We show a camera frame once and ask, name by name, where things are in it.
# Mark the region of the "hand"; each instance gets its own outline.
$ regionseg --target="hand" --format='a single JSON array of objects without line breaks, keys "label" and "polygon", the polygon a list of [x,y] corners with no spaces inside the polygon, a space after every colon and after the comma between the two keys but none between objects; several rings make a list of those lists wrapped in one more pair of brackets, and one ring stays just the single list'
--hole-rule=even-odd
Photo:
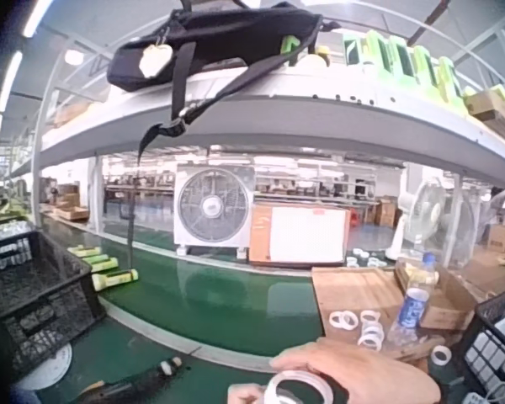
[{"label": "hand", "polygon": [[228,388],[228,404],[253,404],[263,396],[260,385],[231,385]]},{"label": "hand", "polygon": [[271,360],[271,366],[277,371],[303,369],[328,375],[348,391],[348,404],[434,404],[440,400],[438,385],[421,370],[326,338],[286,349]]}]

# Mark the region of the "white shelf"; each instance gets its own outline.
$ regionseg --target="white shelf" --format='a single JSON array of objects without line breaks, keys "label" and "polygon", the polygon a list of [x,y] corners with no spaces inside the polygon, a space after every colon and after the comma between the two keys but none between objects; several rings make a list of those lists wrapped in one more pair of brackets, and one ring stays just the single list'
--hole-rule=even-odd
[{"label": "white shelf", "polygon": [[[189,79],[188,100],[213,97],[242,68]],[[168,121],[170,86],[101,104],[46,134],[41,168],[138,149],[145,131]],[[505,187],[505,140],[470,116],[376,81],[357,66],[282,68],[214,105],[176,139],[153,146],[294,145],[368,152]],[[13,171],[29,171],[29,162]]]}]

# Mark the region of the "plastic basket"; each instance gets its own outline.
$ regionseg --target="plastic basket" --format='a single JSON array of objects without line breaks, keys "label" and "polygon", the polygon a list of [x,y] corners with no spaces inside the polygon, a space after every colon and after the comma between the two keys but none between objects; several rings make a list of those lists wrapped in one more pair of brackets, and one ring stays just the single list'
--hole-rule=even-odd
[{"label": "plastic basket", "polygon": [[[473,391],[485,396],[505,382],[505,292],[476,307],[459,348],[456,364]],[[496,402],[505,404],[505,397]]]},{"label": "plastic basket", "polygon": [[103,318],[90,272],[39,231],[0,240],[0,358],[13,380]]}]

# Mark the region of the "standing fan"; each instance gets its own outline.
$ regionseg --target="standing fan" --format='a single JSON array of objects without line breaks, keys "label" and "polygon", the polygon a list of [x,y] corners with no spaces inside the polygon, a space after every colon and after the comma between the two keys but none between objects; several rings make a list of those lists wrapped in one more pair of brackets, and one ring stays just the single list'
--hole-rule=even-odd
[{"label": "standing fan", "polygon": [[[476,218],[475,218],[475,205],[479,203],[473,200],[474,196],[471,191],[462,190],[462,198],[460,201],[460,217],[458,227],[454,235],[454,246],[451,253],[450,263],[463,267],[471,259],[473,255],[473,247],[476,242]],[[443,251],[444,245],[447,242],[447,231],[449,223],[453,220],[454,198],[450,194],[447,196],[444,206],[444,213],[439,221],[438,229],[427,240],[427,250],[438,252]]]},{"label": "standing fan", "polygon": [[402,254],[404,239],[420,246],[431,237],[438,228],[445,198],[445,189],[438,178],[422,182],[415,195],[402,192],[398,197],[398,207],[402,210],[402,216],[396,226],[392,244],[385,250],[385,256],[396,261],[405,255]]},{"label": "standing fan", "polygon": [[254,168],[178,166],[174,188],[174,243],[235,247],[247,257],[254,196]]}]

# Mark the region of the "water bottle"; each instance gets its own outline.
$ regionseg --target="water bottle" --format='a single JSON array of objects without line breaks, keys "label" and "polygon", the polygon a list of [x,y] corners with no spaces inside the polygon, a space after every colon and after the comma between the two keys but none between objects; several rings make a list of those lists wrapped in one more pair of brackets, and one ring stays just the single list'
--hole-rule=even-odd
[{"label": "water bottle", "polygon": [[404,303],[387,334],[389,342],[400,346],[417,341],[417,326],[436,284],[435,262],[434,255],[426,252],[410,276]]}]

